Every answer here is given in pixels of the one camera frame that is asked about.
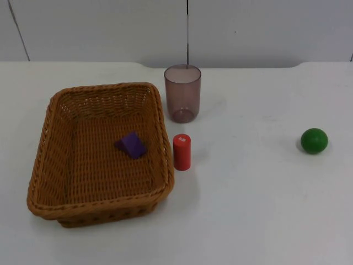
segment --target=brown wicker basket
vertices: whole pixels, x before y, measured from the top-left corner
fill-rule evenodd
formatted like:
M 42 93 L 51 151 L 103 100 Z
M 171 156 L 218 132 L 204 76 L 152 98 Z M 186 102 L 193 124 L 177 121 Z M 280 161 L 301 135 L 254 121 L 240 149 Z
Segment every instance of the brown wicker basket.
M 147 153 L 114 147 L 135 131 Z M 28 188 L 29 210 L 77 227 L 141 216 L 174 185 L 161 99 L 149 83 L 67 88 L 50 100 Z

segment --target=tinted plastic cup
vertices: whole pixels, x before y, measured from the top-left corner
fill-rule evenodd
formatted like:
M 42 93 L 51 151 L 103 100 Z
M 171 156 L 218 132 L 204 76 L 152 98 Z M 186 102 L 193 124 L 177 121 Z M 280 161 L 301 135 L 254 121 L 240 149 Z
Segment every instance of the tinted plastic cup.
M 189 123 L 200 110 L 201 71 L 192 65 L 174 65 L 164 72 L 168 114 L 176 123 Z

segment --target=red cylinder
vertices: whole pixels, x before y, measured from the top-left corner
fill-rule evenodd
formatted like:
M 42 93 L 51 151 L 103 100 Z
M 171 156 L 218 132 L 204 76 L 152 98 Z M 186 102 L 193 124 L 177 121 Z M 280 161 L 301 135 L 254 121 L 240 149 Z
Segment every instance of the red cylinder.
M 174 167 L 188 170 L 191 166 L 191 138 L 187 134 L 177 134 L 173 138 Z

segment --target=white tabletop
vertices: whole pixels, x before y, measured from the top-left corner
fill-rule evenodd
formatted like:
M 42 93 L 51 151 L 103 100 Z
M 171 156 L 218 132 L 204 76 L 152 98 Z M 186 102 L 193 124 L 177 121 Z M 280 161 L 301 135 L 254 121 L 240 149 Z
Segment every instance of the white tabletop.
M 201 110 L 168 119 L 192 139 L 192 167 L 155 212 L 78 229 L 33 216 L 28 182 L 50 97 L 66 87 L 147 81 L 135 63 L 0 63 L 1 264 L 353 263 L 353 63 L 204 69 Z M 329 146 L 296 144 L 322 128 Z

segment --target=white wall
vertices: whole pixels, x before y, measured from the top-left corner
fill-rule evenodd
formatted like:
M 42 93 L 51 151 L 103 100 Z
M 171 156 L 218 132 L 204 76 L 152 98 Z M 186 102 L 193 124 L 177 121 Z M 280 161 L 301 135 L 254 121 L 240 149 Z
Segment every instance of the white wall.
M 186 0 L 10 2 L 32 61 L 186 63 Z M 353 0 L 189 0 L 189 62 L 349 61 L 352 10 Z M 0 60 L 26 60 L 7 0 L 0 0 Z
M 11 0 L 32 61 L 186 63 L 186 0 Z
M 287 67 L 349 61 L 352 10 L 353 0 L 189 0 L 190 63 Z
M 0 61 L 27 61 L 7 0 L 0 0 Z

